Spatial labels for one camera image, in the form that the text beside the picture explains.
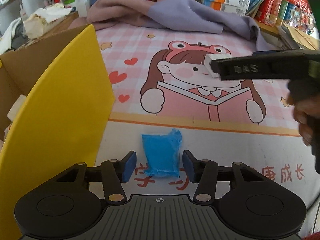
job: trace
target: blue plastic wrapper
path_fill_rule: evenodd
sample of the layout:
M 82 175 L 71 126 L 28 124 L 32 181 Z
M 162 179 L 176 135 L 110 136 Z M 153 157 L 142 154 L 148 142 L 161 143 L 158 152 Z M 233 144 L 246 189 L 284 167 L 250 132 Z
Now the blue plastic wrapper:
M 167 135 L 142 135 L 143 149 L 149 168 L 144 171 L 148 176 L 179 177 L 179 148 L 182 141 L 177 129 Z

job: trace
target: tissue package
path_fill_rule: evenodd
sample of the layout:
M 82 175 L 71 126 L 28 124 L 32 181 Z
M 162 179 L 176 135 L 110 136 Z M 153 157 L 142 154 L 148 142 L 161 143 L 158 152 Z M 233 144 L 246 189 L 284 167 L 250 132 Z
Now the tissue package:
M 179 177 L 179 148 L 182 135 L 172 129 L 167 135 L 142 135 L 149 168 L 145 174 L 155 177 Z

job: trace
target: cartoon girl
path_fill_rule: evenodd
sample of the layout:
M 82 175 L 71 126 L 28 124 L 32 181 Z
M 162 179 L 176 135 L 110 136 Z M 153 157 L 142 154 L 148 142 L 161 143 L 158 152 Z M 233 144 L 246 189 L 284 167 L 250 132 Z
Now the cartoon girl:
M 204 66 L 206 54 L 231 54 L 219 45 L 205 46 L 172 41 L 169 49 L 151 60 L 148 77 L 141 88 L 141 106 L 153 114 L 192 116 L 211 121 L 260 123 L 266 107 L 252 80 L 221 81 Z M 171 75 L 195 88 L 184 90 L 164 82 Z

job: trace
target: cartoon hand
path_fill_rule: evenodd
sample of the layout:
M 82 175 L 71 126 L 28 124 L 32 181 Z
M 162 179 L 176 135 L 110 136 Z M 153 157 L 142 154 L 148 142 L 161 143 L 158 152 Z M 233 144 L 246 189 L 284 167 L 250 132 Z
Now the cartoon hand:
M 158 88 L 147 90 L 141 97 L 142 108 L 152 114 L 157 114 L 162 110 L 164 104 L 163 91 Z
M 262 110 L 256 101 L 248 100 L 246 109 L 251 122 L 260 123 L 263 120 Z

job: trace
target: yellow panel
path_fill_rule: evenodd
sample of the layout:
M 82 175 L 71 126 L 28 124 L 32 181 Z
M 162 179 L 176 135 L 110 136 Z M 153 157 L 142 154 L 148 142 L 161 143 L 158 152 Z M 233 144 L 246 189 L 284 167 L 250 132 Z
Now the yellow panel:
M 4 143 L 1 240 L 20 237 L 13 217 L 20 197 L 74 163 L 94 165 L 113 102 L 95 30 L 89 25 L 40 77 Z

